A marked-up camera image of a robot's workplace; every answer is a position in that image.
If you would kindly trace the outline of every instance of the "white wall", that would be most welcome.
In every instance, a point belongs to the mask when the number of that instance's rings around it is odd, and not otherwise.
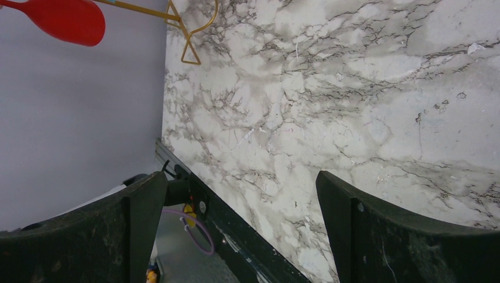
[[[164,10],[167,0],[129,0]],[[96,47],[51,38],[0,9],[0,231],[26,226],[154,170],[166,25],[99,4]]]

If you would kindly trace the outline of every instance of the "gold metal frame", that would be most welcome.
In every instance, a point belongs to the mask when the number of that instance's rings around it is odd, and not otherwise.
[[[120,1],[115,1],[115,2],[109,2],[107,0],[93,0],[93,1],[107,4],[107,5],[111,5],[111,6],[115,6],[115,7],[128,9],[131,11],[136,11],[136,12],[151,15],[151,16],[156,16],[159,18],[163,18],[165,23],[167,23],[168,25],[171,25],[171,26],[176,27],[176,28],[180,28],[180,30],[182,31],[182,34],[186,38],[186,44],[184,45],[184,50],[182,51],[182,56],[181,56],[180,60],[182,63],[193,64],[193,65],[201,65],[201,61],[200,61],[200,58],[198,57],[198,54],[195,51],[195,48],[193,47],[193,44],[191,43],[191,37],[193,36],[193,34],[200,32],[200,31],[203,31],[208,26],[210,26],[213,23],[213,20],[215,19],[215,17],[217,16],[217,12],[219,11],[219,0],[215,0],[215,12],[213,13],[213,16],[210,19],[210,21],[208,21],[206,23],[206,25],[202,26],[201,28],[195,29],[192,32],[188,32],[188,30],[186,29],[186,26],[184,26],[184,23],[182,22],[182,18],[179,16],[179,13],[177,12],[177,9],[175,8],[172,0],[169,0],[169,4],[167,6],[167,11],[165,13],[151,10],[151,9],[147,9],[147,8],[140,7],[140,6],[135,6],[135,5],[124,3],[124,2],[120,2]],[[170,9],[172,9],[173,15],[169,14]],[[177,22],[179,24],[177,25],[177,24],[171,23],[169,21],[174,21],[174,22]],[[191,49],[191,52],[193,52],[193,55],[195,56],[196,62],[185,60],[186,51],[188,50],[188,47]]]

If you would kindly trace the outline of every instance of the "marble wall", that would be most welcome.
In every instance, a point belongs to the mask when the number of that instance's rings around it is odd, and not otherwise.
[[[174,0],[190,29],[211,1]],[[163,143],[314,282],[337,282],[319,170],[403,208],[500,226],[500,1],[223,0]]]

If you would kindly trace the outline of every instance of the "red paddle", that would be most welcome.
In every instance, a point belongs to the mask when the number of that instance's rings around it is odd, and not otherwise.
[[[99,7],[89,0],[0,0],[0,6],[25,13],[40,29],[62,41],[95,46],[104,37],[106,23]]]

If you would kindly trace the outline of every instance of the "yellow object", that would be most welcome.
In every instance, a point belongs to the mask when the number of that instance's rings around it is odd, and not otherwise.
[[[147,281],[146,283],[156,283],[156,278],[158,277],[158,275],[156,275],[156,273],[154,273],[154,271],[150,271],[147,273]]]
[[[189,216],[192,216],[193,218],[196,218],[196,214],[194,213],[193,208],[190,205],[186,205],[183,212],[189,214]],[[191,228],[194,228],[196,226],[196,223],[189,218],[186,218],[186,223]]]
[[[182,56],[181,56],[180,60],[182,63],[193,64],[193,65],[201,65],[201,61],[200,61],[200,58],[198,57],[198,54],[196,53],[193,45],[191,44],[191,37],[193,36],[193,34],[200,32],[200,31],[203,31],[208,26],[210,26],[213,23],[213,20],[215,19],[215,17],[217,16],[217,12],[219,11],[219,0],[215,0],[215,12],[213,13],[213,16],[210,19],[210,21],[208,21],[208,23],[206,23],[206,25],[202,26],[201,28],[197,28],[192,32],[188,32],[188,30],[186,29],[186,26],[184,26],[184,23],[182,22],[182,19],[181,19],[179,13],[177,12],[177,9],[175,8],[172,0],[169,0],[169,4],[167,6],[167,11],[165,13],[151,10],[151,9],[147,9],[147,8],[140,7],[140,6],[136,6],[136,5],[132,5],[132,4],[128,4],[125,2],[120,2],[120,1],[114,1],[114,2],[110,2],[107,0],[93,0],[93,1],[107,4],[107,5],[111,5],[111,6],[115,6],[115,7],[128,9],[131,11],[136,11],[136,12],[147,14],[147,15],[160,17],[160,18],[163,18],[165,23],[167,23],[168,25],[171,25],[171,26],[176,27],[176,28],[180,28],[180,30],[182,31],[182,34],[186,38],[186,44],[184,45],[184,50],[182,51]],[[173,15],[169,14],[170,9],[172,9]],[[195,56],[196,61],[185,60],[186,51],[188,50],[188,47],[191,49],[191,52],[193,52],[193,55]]]

